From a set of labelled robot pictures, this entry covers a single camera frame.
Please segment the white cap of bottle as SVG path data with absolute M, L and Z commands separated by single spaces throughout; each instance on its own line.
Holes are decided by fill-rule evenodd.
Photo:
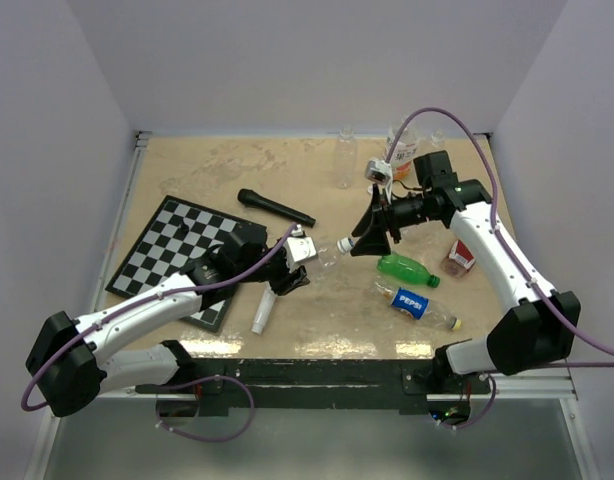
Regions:
M 355 246 L 354 240 L 351 237 L 341 238 L 336 242 L 336 248 L 342 255 L 350 253 Z

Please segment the white label tea bottle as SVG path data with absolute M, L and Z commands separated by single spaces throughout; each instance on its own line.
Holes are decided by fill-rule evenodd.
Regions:
M 394 137 L 405 120 L 406 116 L 393 122 L 390 126 L 386 137 L 384 156 L 387 156 L 389 153 L 394 143 Z M 413 159 L 416 156 L 420 139 L 421 137 L 417 128 L 410 122 L 396 143 L 394 153 L 391 156 L 390 165 L 395 180 L 404 180 L 411 173 Z

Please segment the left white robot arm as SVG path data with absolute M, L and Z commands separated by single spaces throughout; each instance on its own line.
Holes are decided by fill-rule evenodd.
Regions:
M 76 318 L 64 311 L 49 316 L 25 361 L 31 380 L 22 409 L 48 407 L 66 417 L 100 394 L 125 387 L 187 390 L 194 380 L 193 362 L 177 342 L 133 352 L 128 345 L 231 297 L 242 283 L 265 283 L 277 296 L 306 286 L 305 265 L 315 256 L 313 239 L 298 225 L 291 225 L 273 247 L 265 231 L 252 236 L 233 231 L 222 244 L 129 300 Z M 44 399 L 36 406 L 29 402 L 33 390 Z

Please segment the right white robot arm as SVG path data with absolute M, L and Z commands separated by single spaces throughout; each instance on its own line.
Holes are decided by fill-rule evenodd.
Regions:
M 405 227 L 440 221 L 474 255 L 496 291 L 503 317 L 484 337 L 436 350 L 427 383 L 456 392 L 468 375 L 497 371 L 517 374 L 558 360 L 571 352 L 581 305 L 572 292 L 560 293 L 529 262 L 493 212 L 492 197 L 478 180 L 459 180 L 447 152 L 415 158 L 421 192 L 393 199 L 391 168 L 368 162 L 372 198 L 352 235 L 354 256 L 383 256 L 399 242 Z

